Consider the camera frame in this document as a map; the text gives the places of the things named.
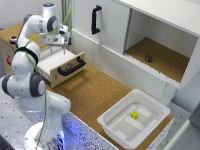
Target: black handle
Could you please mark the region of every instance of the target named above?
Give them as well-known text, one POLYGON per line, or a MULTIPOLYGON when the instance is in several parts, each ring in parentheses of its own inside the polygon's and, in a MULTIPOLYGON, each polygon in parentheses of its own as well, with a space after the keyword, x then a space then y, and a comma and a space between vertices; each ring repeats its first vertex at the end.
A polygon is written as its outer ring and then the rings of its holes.
POLYGON ((96 21, 97 21, 97 14, 96 12, 102 10, 101 6, 96 6, 96 8, 93 9, 92 11, 92 34, 99 33, 100 30, 96 27, 96 21))
POLYGON ((76 70, 80 69, 81 67, 85 66, 86 62, 84 62, 80 56, 77 57, 77 61, 79 62, 78 65, 74 66, 73 68, 69 68, 66 70, 62 70, 61 67, 58 67, 58 72, 62 75, 62 76, 68 76, 69 74, 75 72, 76 70))

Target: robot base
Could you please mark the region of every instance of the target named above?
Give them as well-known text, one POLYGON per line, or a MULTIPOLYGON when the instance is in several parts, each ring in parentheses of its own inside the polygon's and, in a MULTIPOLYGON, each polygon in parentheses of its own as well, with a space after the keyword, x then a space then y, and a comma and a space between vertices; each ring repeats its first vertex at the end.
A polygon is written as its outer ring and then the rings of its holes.
POLYGON ((52 145, 51 142, 48 143, 45 146, 37 147, 37 141, 34 140, 35 136, 39 132, 39 130, 42 128, 43 122, 37 123, 33 125, 25 134, 24 138, 24 150, 57 150, 57 147, 55 145, 52 145))

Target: drawer handle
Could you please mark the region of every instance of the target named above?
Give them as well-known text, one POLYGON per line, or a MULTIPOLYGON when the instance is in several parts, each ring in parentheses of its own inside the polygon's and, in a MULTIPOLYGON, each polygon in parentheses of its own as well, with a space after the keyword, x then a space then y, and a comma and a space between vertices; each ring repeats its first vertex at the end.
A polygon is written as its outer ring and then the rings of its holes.
POLYGON ((96 6, 96 8, 92 11, 92 34, 97 34, 100 32, 100 30, 96 27, 96 21, 97 21, 97 14, 96 12, 102 10, 101 6, 96 6))
POLYGON ((73 68, 69 68, 69 69, 65 69, 62 70, 61 67, 58 67, 58 72, 62 75, 62 76, 68 76, 71 73, 75 72, 76 70, 80 69, 81 67, 85 66, 86 62, 84 62, 80 56, 77 57, 77 61, 79 62, 78 65, 74 66, 73 68))

